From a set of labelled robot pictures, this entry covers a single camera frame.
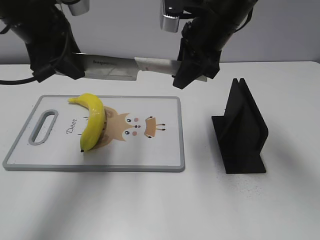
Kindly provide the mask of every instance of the silver cylinder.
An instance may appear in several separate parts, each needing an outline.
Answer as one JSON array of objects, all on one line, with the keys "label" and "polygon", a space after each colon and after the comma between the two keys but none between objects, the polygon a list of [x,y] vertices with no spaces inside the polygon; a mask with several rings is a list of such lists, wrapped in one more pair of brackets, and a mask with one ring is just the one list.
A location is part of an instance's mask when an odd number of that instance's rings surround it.
[{"label": "silver cylinder", "polygon": [[80,0],[75,4],[69,4],[68,7],[73,16],[79,16],[89,11],[90,0]]}]

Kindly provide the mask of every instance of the gray wall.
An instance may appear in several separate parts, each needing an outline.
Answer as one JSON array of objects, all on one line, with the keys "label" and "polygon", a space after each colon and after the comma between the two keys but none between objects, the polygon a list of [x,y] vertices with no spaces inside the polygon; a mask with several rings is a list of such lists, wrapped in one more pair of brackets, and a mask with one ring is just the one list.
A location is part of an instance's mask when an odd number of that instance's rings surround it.
[{"label": "gray wall", "polygon": [[[85,15],[71,16],[67,7],[64,12],[84,53],[175,59],[180,30],[161,31],[160,1],[91,0]],[[230,39],[221,60],[320,61],[319,12],[320,0],[259,0],[252,21]],[[17,36],[12,32],[0,36],[0,64],[28,62],[25,46]]]}]

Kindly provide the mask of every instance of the table surface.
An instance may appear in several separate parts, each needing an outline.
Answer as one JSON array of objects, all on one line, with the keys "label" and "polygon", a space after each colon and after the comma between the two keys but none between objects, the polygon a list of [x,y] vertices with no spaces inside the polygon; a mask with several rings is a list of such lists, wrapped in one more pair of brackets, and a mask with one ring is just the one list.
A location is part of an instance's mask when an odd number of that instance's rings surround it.
[{"label": "table surface", "polygon": [[[0,65],[2,80],[31,75]],[[226,174],[211,116],[223,115],[233,78],[245,78],[269,129],[266,174]],[[222,63],[184,90],[168,75],[136,82],[55,75],[0,86],[0,160],[41,95],[178,96],[186,169],[32,172],[0,167],[2,240],[301,240],[320,227],[320,65]]]}]

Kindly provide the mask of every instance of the banana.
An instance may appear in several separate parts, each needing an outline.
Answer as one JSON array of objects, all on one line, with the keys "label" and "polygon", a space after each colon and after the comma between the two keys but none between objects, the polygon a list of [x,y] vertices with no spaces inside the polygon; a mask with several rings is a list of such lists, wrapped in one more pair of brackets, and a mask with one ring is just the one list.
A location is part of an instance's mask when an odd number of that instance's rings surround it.
[{"label": "banana", "polygon": [[79,104],[89,110],[88,123],[80,138],[81,152],[89,151],[98,142],[105,126],[106,115],[104,105],[97,96],[90,93],[69,98],[68,102]]}]

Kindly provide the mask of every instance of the slotted stand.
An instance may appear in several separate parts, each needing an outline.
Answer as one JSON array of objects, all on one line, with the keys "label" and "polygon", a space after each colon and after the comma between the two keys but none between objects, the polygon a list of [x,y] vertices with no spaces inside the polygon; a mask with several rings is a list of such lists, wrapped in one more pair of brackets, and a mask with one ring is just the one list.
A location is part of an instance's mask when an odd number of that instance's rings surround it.
[{"label": "slotted stand", "polygon": [[268,128],[243,78],[233,79],[224,116],[212,122],[227,174],[266,173],[260,152]]}]

